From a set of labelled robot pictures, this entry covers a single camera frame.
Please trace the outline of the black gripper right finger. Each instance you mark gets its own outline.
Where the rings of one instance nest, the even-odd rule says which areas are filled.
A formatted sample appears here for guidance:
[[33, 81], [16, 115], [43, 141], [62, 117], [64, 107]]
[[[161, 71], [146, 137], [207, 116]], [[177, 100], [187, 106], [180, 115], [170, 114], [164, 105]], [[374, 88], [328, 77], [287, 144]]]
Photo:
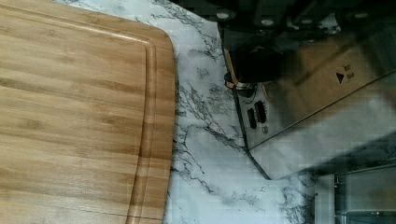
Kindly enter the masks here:
[[298, 40], [316, 41], [395, 17], [395, 0], [309, 0], [298, 13]]

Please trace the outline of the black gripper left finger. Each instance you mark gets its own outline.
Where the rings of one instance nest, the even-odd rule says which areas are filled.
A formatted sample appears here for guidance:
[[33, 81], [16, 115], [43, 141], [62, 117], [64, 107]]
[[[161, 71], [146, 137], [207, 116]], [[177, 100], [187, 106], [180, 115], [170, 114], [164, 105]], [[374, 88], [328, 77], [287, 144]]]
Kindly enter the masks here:
[[214, 21], [230, 71], [242, 83], [275, 80], [281, 50], [276, 40], [287, 30], [286, 14], [297, 0], [174, 0], [201, 18]]

